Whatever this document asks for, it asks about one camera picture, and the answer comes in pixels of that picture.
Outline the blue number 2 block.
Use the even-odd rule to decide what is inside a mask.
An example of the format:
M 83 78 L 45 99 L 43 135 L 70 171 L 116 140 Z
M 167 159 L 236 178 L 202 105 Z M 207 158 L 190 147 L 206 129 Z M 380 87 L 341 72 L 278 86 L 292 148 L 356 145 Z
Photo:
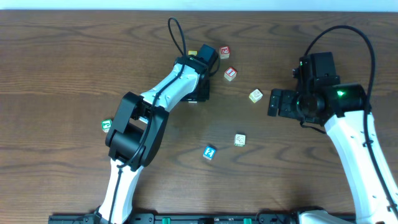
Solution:
M 203 157 L 208 160 L 212 160 L 215 154 L 216 154 L 216 149 L 210 146 L 207 146 L 203 151 Z

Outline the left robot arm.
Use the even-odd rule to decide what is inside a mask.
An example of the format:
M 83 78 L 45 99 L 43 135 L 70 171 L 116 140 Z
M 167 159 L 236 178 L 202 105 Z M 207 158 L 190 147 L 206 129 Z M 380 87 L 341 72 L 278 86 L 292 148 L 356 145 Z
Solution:
M 113 120 L 105 124 L 111 174 L 96 223 L 124 223 L 130 217 L 139 176 L 160 149 L 170 112 L 181 101 L 209 98 L 209 77 L 217 64 L 216 56 L 179 57 L 155 87 L 122 97 Z

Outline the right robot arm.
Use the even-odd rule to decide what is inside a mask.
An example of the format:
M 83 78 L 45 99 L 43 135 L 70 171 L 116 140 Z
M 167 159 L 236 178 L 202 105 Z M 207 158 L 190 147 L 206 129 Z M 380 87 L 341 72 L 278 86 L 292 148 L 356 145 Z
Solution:
M 312 93 L 276 88 L 268 114 L 324 127 L 343 165 L 356 223 L 397 223 L 397 186 L 365 103 L 359 84 L 323 86 Z

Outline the red letter I block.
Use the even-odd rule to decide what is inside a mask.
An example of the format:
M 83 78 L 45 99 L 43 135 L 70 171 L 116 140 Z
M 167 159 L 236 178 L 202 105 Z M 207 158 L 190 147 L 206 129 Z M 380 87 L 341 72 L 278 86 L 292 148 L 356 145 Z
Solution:
M 237 75 L 237 70 L 233 67 L 229 67 L 225 72 L 224 72 L 224 77 L 227 79 L 229 82 L 232 81 L 236 75 Z

